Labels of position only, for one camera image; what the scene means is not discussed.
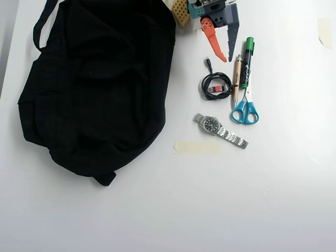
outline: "cable connector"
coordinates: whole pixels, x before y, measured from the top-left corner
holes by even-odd
[[[209,93],[220,93],[220,92],[224,92],[224,89],[225,89],[224,86],[214,86],[214,87],[208,88],[208,92]]]
[[[211,66],[211,61],[209,59],[209,57],[206,57],[206,64],[208,65],[208,69],[210,74],[212,74],[212,66]]]

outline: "metal watch band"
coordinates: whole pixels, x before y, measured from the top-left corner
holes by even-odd
[[[197,115],[195,115],[194,120],[195,120],[196,122],[198,122],[198,123],[201,123],[201,122],[203,121],[204,118],[205,118],[204,115],[198,113]]]
[[[234,145],[236,145],[236,146],[238,146],[242,149],[245,149],[246,146],[248,145],[247,141],[245,141],[244,139],[236,136],[235,133],[224,129],[223,127],[221,127],[219,129],[217,134],[220,135],[222,138],[226,139],[227,141],[230,141],[231,143],[233,143]]]

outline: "orange plastic part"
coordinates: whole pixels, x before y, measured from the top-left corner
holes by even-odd
[[[208,38],[209,43],[215,52],[215,55],[220,58],[222,61],[227,62],[226,57],[222,53],[221,47],[219,46],[217,37],[216,37],[216,31],[214,24],[212,23],[211,18],[205,17],[201,20],[201,26],[202,30],[205,33],[205,36]]]

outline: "bag handle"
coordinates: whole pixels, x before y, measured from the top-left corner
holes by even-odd
[[[44,10],[37,21],[36,25],[34,26],[33,30],[33,41],[36,48],[41,51],[40,48],[40,39],[41,39],[41,31],[44,25],[47,23],[49,16],[54,11],[58,0],[47,0]]]

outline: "beige tape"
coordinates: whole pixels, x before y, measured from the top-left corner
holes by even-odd
[[[177,154],[220,155],[221,146],[217,142],[177,141],[174,148]]]
[[[318,18],[319,26],[319,40],[328,49],[333,49],[332,47],[332,36],[331,36],[331,19],[330,18]]]

